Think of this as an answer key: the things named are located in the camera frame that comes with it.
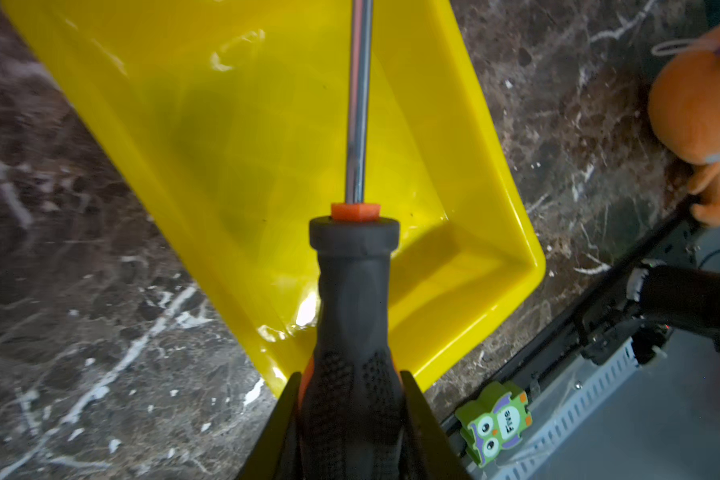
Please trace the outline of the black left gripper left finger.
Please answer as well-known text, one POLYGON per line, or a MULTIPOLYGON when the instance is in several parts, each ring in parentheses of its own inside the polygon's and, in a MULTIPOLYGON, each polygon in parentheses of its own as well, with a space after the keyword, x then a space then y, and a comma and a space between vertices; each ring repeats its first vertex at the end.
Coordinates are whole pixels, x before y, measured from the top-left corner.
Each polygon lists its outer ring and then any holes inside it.
POLYGON ((236 479, 297 480, 302 478, 298 431, 301 373, 294 373, 236 479))

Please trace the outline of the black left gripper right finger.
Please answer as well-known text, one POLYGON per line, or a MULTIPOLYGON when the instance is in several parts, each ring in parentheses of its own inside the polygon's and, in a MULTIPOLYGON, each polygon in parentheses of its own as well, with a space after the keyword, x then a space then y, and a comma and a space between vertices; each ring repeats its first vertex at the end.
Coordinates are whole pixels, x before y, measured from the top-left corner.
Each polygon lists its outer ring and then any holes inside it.
POLYGON ((400 377, 405 397, 400 478, 470 480, 413 375, 402 371, 400 377))

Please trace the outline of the black orange screwdriver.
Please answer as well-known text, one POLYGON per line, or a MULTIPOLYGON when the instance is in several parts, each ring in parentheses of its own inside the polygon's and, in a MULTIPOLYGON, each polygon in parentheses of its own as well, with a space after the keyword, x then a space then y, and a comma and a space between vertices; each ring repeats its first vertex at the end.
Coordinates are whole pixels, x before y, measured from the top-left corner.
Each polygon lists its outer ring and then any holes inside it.
POLYGON ((400 225, 364 199, 372 22, 372 2, 353 2, 345 198, 309 224, 321 305, 299 399, 307 479, 399 476, 404 391, 389 348, 388 301, 400 225))

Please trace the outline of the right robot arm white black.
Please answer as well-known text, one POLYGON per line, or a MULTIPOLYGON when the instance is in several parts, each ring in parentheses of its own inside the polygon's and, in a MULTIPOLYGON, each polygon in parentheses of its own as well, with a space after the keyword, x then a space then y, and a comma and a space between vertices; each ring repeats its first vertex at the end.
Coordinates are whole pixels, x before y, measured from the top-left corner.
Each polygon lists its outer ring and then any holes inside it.
POLYGON ((707 337, 720 354, 720 273, 643 263, 632 270, 626 297, 644 322, 707 337))

